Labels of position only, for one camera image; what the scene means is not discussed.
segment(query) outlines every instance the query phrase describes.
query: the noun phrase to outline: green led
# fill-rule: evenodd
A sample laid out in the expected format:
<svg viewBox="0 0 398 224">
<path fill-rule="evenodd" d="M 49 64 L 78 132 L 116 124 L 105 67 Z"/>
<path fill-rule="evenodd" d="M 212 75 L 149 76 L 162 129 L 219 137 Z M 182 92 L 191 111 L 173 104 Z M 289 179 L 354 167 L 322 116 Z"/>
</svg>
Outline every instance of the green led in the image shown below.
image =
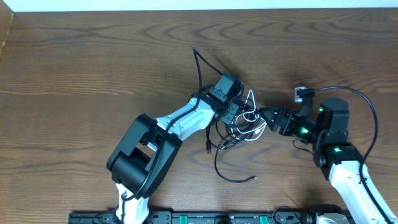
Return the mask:
<svg viewBox="0 0 398 224">
<path fill-rule="evenodd" d="M 302 129 L 301 129 L 301 133 L 307 134 L 307 133 L 308 133 L 308 129 L 302 128 Z"/>
</svg>

